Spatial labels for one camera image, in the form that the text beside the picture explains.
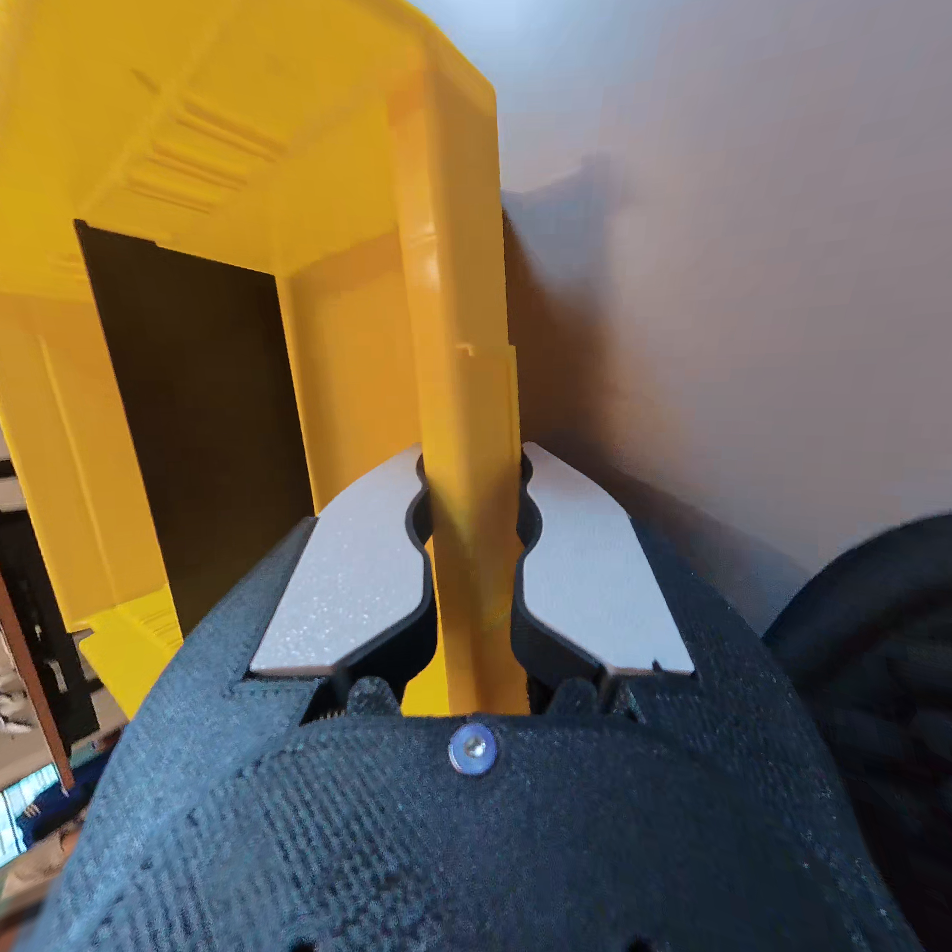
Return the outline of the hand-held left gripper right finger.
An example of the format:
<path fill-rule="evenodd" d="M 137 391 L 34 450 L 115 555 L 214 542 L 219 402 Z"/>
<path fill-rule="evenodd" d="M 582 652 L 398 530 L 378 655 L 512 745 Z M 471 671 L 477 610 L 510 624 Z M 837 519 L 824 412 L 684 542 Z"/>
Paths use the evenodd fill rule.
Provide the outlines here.
<path fill-rule="evenodd" d="M 689 654 L 623 506 L 538 444 L 523 445 L 511 646 L 535 679 L 692 676 Z"/>

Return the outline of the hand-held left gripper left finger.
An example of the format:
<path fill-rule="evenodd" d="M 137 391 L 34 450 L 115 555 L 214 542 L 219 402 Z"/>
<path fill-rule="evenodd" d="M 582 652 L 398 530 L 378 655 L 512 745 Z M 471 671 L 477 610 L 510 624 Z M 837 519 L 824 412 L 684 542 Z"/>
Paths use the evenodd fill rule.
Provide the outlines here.
<path fill-rule="evenodd" d="M 414 678 L 437 642 L 431 533 L 417 443 L 321 511 L 249 671 L 271 679 Z"/>

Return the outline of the yellow plastic bin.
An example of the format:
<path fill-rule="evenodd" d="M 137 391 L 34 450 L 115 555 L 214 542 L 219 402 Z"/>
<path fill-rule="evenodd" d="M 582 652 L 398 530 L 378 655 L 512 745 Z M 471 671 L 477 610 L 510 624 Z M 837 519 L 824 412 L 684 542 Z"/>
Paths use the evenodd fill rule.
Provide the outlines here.
<path fill-rule="evenodd" d="M 407 2 L 2 2 L 2 427 L 67 630 L 132 716 L 183 642 L 82 222 L 274 279 L 318 513 L 420 443 L 443 667 L 526 713 L 497 108 Z"/>

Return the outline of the person's dark clothing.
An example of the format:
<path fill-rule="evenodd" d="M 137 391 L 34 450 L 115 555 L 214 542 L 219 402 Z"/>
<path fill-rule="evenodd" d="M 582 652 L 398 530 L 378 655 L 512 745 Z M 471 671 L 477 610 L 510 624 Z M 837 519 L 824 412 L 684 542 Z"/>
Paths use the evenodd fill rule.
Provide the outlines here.
<path fill-rule="evenodd" d="M 951 516 L 816 574 L 764 641 L 815 720 L 925 950 L 951 948 Z"/>

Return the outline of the brown wooden post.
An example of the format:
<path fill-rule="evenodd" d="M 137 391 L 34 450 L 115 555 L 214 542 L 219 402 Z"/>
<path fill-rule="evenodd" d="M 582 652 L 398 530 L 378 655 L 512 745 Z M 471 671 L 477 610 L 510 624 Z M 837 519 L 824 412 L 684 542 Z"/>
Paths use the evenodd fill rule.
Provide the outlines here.
<path fill-rule="evenodd" d="M 65 749 L 38 669 L 30 655 L 26 636 L 19 624 L 3 578 L 1 579 L 1 626 L 13 665 L 25 686 L 39 730 L 60 779 L 61 787 L 64 791 L 71 791 L 75 787 L 75 778 L 70 766 L 69 754 Z"/>

